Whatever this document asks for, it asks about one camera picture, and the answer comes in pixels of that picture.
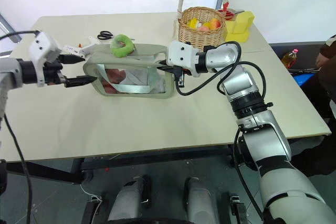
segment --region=clear plastic pouch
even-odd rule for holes
[[[167,47],[134,44],[127,57],[111,54],[109,45],[96,45],[83,66],[85,74],[97,77],[94,88],[106,96],[169,98],[173,94],[173,76],[157,69]]]

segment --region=table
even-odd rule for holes
[[[101,30],[126,34],[135,43],[168,45],[174,18],[175,13],[41,17],[32,29],[44,30],[61,47],[86,45],[88,36]],[[32,41],[32,35],[25,36],[11,57],[28,60]],[[265,73],[265,102],[274,103],[271,110],[287,138],[330,133],[254,25],[242,52],[242,60],[254,62]],[[62,72],[67,77],[81,75],[82,65],[65,65]],[[251,72],[261,89],[260,77],[254,69]],[[186,77],[184,90],[209,76]],[[37,88],[31,84],[9,92],[6,113],[26,160],[230,144],[236,120],[226,98],[216,91],[216,84],[211,82],[187,97],[175,93],[165,100],[104,97],[91,85],[66,89],[63,85]],[[4,124],[0,139],[0,156],[18,161]]]

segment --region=bottle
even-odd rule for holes
[[[282,64],[287,68],[291,68],[294,63],[296,62],[297,59],[297,53],[298,53],[298,49],[294,49],[292,52],[288,52],[286,53],[282,58],[281,58],[281,62]]]

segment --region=floor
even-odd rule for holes
[[[318,144],[319,138],[306,138],[292,144],[294,154],[303,148]],[[71,160],[44,161],[39,164],[58,169],[70,170]],[[256,172],[243,166],[243,176],[261,207]],[[183,187],[188,177],[200,178],[217,202],[217,211],[221,223],[236,223],[229,214],[228,198],[230,194],[240,196],[247,208],[249,223],[259,224],[254,208],[239,182],[238,176],[229,164],[229,157],[209,157],[184,161],[172,161],[157,164],[99,169],[93,171],[93,179],[82,184],[93,194],[103,196],[95,224],[106,221],[113,201],[121,187],[132,177],[149,175],[153,180],[152,202],[148,210],[143,210],[143,217],[170,217],[185,219],[183,209]],[[327,204],[336,211],[336,172],[328,176],[313,176],[311,181],[324,197]],[[79,185],[32,179],[33,209],[32,224],[80,223],[87,200],[90,198]],[[9,174],[7,191],[0,197],[0,218],[8,224],[23,224],[26,221],[27,190],[25,177]]]

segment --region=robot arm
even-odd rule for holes
[[[74,55],[61,55],[56,42],[44,32],[39,32],[29,47],[31,61],[22,59],[0,59],[0,124],[5,114],[7,93],[23,84],[36,83],[38,87],[45,84],[63,83],[66,88],[91,83],[96,80],[92,76],[77,76],[67,78],[61,73],[63,64],[84,61],[84,58]]]
[[[223,44],[199,52],[191,45],[173,41],[167,65],[174,67],[175,81],[183,87],[183,72],[198,77],[218,72],[237,60],[238,47]],[[221,78],[230,70],[222,72]],[[248,167],[260,174],[264,214],[282,223],[336,223],[336,216],[310,180],[290,164],[291,150],[272,112],[267,108],[251,74],[241,65],[222,83],[224,92],[243,133],[238,149]]]

